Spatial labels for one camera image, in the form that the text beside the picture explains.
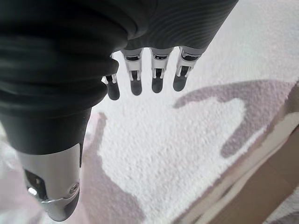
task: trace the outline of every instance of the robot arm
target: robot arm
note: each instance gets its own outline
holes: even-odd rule
[[[181,53],[180,91],[237,0],[0,1],[0,121],[17,150],[31,193],[56,220],[76,208],[79,168],[91,108],[120,96],[123,50],[133,94],[141,51],[152,52],[152,90],[160,92],[169,54]],[[101,82],[106,77],[107,86]]]

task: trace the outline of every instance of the ribbed rubber covering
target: ribbed rubber covering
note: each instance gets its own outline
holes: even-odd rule
[[[1,0],[0,112],[52,118],[97,104],[101,77],[118,69],[111,53],[147,30],[148,14],[139,0]]]
[[[159,0],[147,33],[130,40],[125,49],[205,49],[236,3],[237,0]]]

